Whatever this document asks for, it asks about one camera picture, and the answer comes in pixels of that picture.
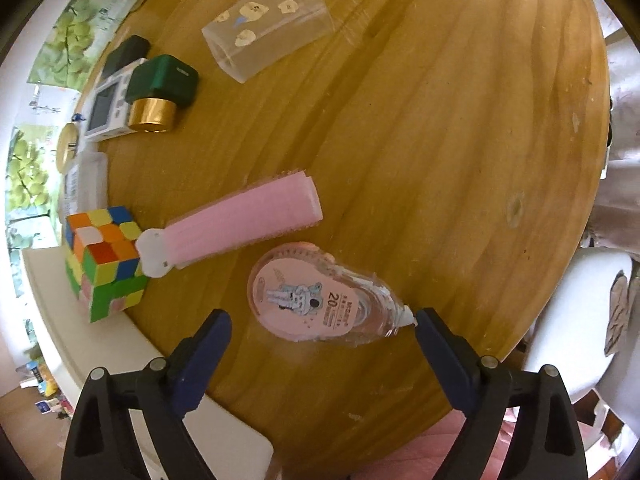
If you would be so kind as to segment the clear plastic swab box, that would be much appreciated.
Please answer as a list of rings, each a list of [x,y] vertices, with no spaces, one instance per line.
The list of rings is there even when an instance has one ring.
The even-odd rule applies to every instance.
[[[107,156],[83,151],[71,160],[62,174],[58,194],[58,218],[103,209],[107,201]]]

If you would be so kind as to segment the grape picture poster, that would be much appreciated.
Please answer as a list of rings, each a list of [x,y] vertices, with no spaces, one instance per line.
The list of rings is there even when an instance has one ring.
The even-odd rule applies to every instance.
[[[40,48],[27,82],[82,91],[137,0],[70,0]]]

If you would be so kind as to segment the green gold perfume bottle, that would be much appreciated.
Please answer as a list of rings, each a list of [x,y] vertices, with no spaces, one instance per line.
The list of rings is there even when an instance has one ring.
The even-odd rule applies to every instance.
[[[144,62],[132,72],[126,91],[128,127],[135,132],[168,132],[178,110],[193,103],[199,81],[195,68],[170,54]]]

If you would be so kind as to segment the white chair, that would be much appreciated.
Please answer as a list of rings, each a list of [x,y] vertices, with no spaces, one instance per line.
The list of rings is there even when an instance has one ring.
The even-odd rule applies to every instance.
[[[572,402],[585,396],[612,362],[605,354],[612,287],[618,278],[631,278],[631,271],[626,252],[578,249],[534,323],[524,370],[536,372],[550,364],[560,372]]]

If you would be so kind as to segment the clear plastic patterned box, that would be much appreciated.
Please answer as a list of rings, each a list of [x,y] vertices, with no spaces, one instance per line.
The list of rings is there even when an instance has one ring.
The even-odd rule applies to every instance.
[[[218,66],[240,84],[333,31],[323,0],[240,0],[202,29]]]

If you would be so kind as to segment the black power adapter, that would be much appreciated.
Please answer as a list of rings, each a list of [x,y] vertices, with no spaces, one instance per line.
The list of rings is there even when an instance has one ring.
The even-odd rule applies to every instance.
[[[107,55],[101,78],[105,79],[112,76],[121,68],[137,61],[139,58],[145,58],[150,49],[151,44],[149,40],[138,35],[129,36],[115,50]]]

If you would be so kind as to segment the colourful puzzle cube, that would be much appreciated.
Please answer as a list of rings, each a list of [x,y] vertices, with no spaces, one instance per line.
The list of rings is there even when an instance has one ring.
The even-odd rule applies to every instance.
[[[148,284],[134,246],[141,234],[123,206],[66,217],[62,243],[65,272],[89,322],[140,304]]]

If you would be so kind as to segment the white plastic storage bin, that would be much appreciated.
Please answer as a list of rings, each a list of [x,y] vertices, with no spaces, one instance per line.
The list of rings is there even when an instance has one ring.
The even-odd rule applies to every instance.
[[[32,325],[38,344],[70,404],[77,404],[95,367],[113,374],[131,372],[160,356],[125,313],[96,323],[85,319],[70,288],[62,247],[25,249],[22,258],[35,301]],[[272,444],[213,400],[201,400],[184,424],[217,478],[267,477]]]

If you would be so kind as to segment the white handheld game console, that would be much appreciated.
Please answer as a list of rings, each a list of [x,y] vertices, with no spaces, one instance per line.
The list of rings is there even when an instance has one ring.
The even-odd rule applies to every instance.
[[[145,62],[146,58],[138,58],[94,87],[88,122],[82,132],[86,142],[98,143],[132,133],[128,125],[131,105],[126,94],[132,73]]]

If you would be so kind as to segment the gold round compact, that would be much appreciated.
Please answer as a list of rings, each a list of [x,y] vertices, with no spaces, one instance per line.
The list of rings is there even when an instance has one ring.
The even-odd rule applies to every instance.
[[[60,174],[65,171],[67,164],[73,160],[77,153],[80,133],[74,122],[68,122],[58,135],[56,144],[56,169]]]

